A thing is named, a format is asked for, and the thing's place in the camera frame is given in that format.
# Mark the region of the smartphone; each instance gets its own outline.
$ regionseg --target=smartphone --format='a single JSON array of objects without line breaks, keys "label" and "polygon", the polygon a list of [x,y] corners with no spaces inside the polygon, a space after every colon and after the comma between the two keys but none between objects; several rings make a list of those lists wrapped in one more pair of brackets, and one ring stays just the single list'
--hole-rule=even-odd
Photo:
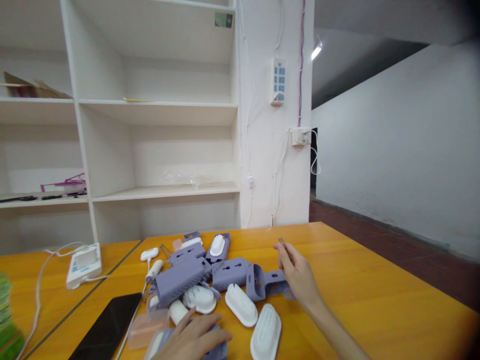
[{"label": "smartphone", "polygon": [[115,297],[77,346],[69,360],[110,360],[132,321],[142,293]]}]

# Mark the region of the tiled floor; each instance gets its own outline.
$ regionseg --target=tiled floor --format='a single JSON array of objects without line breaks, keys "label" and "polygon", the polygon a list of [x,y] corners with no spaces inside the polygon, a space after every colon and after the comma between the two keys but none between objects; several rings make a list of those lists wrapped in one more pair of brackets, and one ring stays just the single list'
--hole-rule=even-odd
[{"label": "tiled floor", "polygon": [[480,265],[445,250],[310,202],[310,222],[321,221],[402,269],[480,312]]}]

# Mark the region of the wall switch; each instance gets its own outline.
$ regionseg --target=wall switch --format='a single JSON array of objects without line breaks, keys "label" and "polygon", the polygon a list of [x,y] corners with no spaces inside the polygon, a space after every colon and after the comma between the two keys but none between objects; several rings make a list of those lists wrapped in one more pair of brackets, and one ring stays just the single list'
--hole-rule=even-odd
[{"label": "wall switch", "polygon": [[246,178],[246,183],[247,183],[247,185],[248,185],[248,187],[249,187],[250,189],[253,189],[254,186],[255,186],[254,177],[253,177],[252,175],[247,176],[247,178]]},{"label": "wall switch", "polygon": [[305,146],[312,143],[312,129],[310,127],[295,127],[291,132],[293,146]]},{"label": "wall switch", "polygon": [[286,86],[285,60],[275,57],[271,67],[270,99],[272,106],[282,106],[285,102]]}]

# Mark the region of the orange table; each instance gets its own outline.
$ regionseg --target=orange table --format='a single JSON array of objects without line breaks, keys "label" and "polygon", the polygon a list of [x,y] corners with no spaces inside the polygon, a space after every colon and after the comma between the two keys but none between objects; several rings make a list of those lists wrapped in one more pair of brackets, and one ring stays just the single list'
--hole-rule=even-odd
[{"label": "orange table", "polygon": [[[100,247],[102,276],[107,275],[132,250],[139,241],[129,241]],[[64,249],[62,254],[72,249]],[[46,252],[34,252],[0,256],[0,271],[11,282],[10,304],[14,323],[25,338],[32,331],[36,311],[35,289],[40,269],[49,257]],[[28,344],[26,356],[39,342],[47,337],[55,326],[83,299],[89,296],[98,282],[84,283],[75,290],[67,290],[66,280],[71,256],[52,256],[48,261],[40,284],[41,311],[38,326]]]},{"label": "orange table", "polygon": [[[206,250],[214,232],[201,237]],[[113,297],[140,292],[147,266],[144,250],[160,244],[172,249],[179,236],[150,237],[87,298],[33,353],[32,359],[67,359]],[[321,293],[351,335],[373,359],[460,359],[479,315],[441,291],[327,225],[316,222],[257,229],[232,230],[230,259],[244,257],[264,271],[278,268],[272,244],[283,237],[312,265]],[[296,301],[282,294],[266,300],[282,321],[277,359],[335,359],[323,335]],[[260,312],[263,302],[257,303]],[[139,313],[145,312],[142,304]],[[214,312],[220,326],[233,334],[228,358],[251,359],[253,329],[243,327],[225,300]],[[143,359],[147,348],[130,351],[121,359]]]}]

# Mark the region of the finger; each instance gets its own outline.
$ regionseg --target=finger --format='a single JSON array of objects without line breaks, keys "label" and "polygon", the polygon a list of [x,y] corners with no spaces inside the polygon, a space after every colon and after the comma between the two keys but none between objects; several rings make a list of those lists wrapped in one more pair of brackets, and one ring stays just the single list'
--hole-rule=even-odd
[{"label": "finger", "polygon": [[189,324],[190,322],[190,319],[192,318],[192,316],[195,314],[195,312],[197,311],[197,307],[194,306],[190,309],[189,312],[187,312],[185,314],[184,317],[182,317],[182,319],[180,320],[180,322],[178,323],[178,325],[176,326],[175,330],[173,331],[173,333],[171,334],[171,336],[175,336],[175,335],[178,335],[180,334],[183,330],[185,330],[185,328],[187,327],[187,325]]},{"label": "finger", "polygon": [[283,264],[283,268],[285,269],[285,271],[291,272],[295,270],[295,267],[292,264],[292,261],[290,260],[289,254],[285,250],[283,244],[278,245],[278,254],[280,255],[280,260],[281,260],[281,263]]},{"label": "finger", "polygon": [[194,339],[197,339],[208,332],[221,319],[221,313],[200,316],[198,322],[188,327],[188,333],[192,335]]},{"label": "finger", "polygon": [[214,329],[207,332],[197,341],[200,354],[205,355],[218,344],[232,340],[232,334],[225,329]]},{"label": "finger", "polygon": [[298,260],[304,257],[291,243],[286,242],[285,244],[283,244],[283,246],[290,255],[290,259],[293,260],[294,264],[296,264]]}]

